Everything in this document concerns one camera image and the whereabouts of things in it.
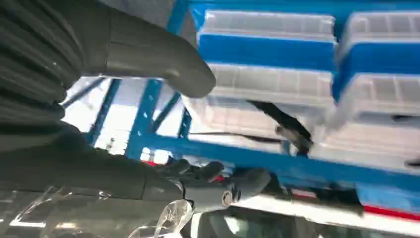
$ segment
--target blue metal shelving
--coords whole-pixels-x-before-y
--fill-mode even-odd
[[[101,130],[104,126],[104,122],[109,112],[109,108],[111,107],[111,104],[117,94],[120,84],[121,79],[113,78],[111,80],[111,83],[105,94],[104,101],[102,102],[101,108],[99,109],[96,120],[86,135],[86,139],[91,146],[95,145],[96,141],[99,138],[99,135],[101,134]]]
[[[239,8],[300,13],[326,13],[336,17],[336,36],[341,34],[346,18],[354,10],[399,10],[420,9],[420,2],[378,2],[375,0],[332,1],[332,0],[178,0],[167,24],[170,32],[178,33],[185,13],[191,7],[193,14],[203,14],[206,8]],[[131,159],[139,159],[144,147],[171,151],[174,155],[192,155],[233,163],[238,167],[266,167],[278,175],[282,183],[323,187],[332,182],[358,191],[364,204],[420,212],[420,176],[384,171],[380,169],[351,166],[316,159],[293,157],[288,154],[268,153],[250,149],[203,143],[187,139],[191,116],[184,109],[178,138],[156,135],[156,131],[180,95],[176,93],[165,110],[153,121],[162,82],[149,79],[141,97],[138,112],[129,136],[125,154]],[[92,129],[91,142],[96,141],[107,109],[112,103],[105,99],[104,110],[98,115]]]

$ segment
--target clear plastic wrap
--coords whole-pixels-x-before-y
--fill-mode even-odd
[[[0,237],[146,238],[179,232],[192,213],[186,200],[168,204],[66,187],[0,190]]]

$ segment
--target stacked plastic containers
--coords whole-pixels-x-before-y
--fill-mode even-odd
[[[183,98],[215,131],[279,137],[277,123],[246,100],[272,102],[304,124],[333,106],[334,18],[328,15],[207,10],[199,52],[216,76],[204,99]]]
[[[354,13],[336,59],[336,113],[313,155],[409,170],[420,157],[420,12]]]

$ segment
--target metal frame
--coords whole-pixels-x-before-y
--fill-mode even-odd
[[[420,236],[420,222],[418,219],[395,219],[392,216],[383,216],[375,213],[365,213],[363,216],[359,216],[351,210],[317,205],[304,200],[288,200],[259,195],[235,203],[234,206],[301,217],[320,224],[340,224],[344,227],[370,229],[414,237]]]
[[[167,24],[168,31],[173,33],[180,31],[188,4],[187,0],[176,1]],[[355,188],[362,203],[414,213],[420,212],[420,176],[417,175],[293,157],[288,154],[288,146],[284,148],[285,154],[276,154],[192,141],[187,138],[191,117],[186,109],[184,109],[178,138],[156,135],[155,132],[161,122],[180,96],[178,93],[175,94],[157,120],[153,122],[153,113],[161,88],[161,81],[150,79],[141,97],[125,151],[125,154],[131,159],[139,159],[142,149],[148,147],[168,150],[176,156],[192,155],[216,159],[225,162],[226,165],[238,167],[264,166],[276,173],[282,183],[315,187],[338,183],[342,186]],[[112,99],[104,100],[103,108],[109,108],[111,103]],[[101,110],[97,123],[91,130],[94,131],[93,134],[96,138],[108,112],[105,109]]]
[[[109,112],[109,108],[111,107],[111,104],[114,101],[120,84],[121,79],[118,78],[113,78],[111,80],[111,83],[109,84],[109,88],[105,94],[104,101],[102,102],[101,108],[99,109],[96,120],[93,123],[89,132],[86,134],[86,140],[91,146],[94,146],[96,144],[96,141],[98,140],[101,134],[101,130],[104,126],[104,122]]]
[[[102,82],[104,82],[106,80],[106,77],[99,77],[97,78],[95,81],[93,81],[91,84],[89,84],[88,86],[86,86],[85,88],[83,88],[82,90],[80,90],[79,92],[75,93],[73,95],[73,97],[69,98],[67,101],[65,101],[62,106],[64,108],[68,108],[71,105],[73,105],[73,103],[79,101],[80,99],[82,99],[84,96],[88,95],[92,90],[94,90],[96,87],[99,87],[99,85],[102,84]]]

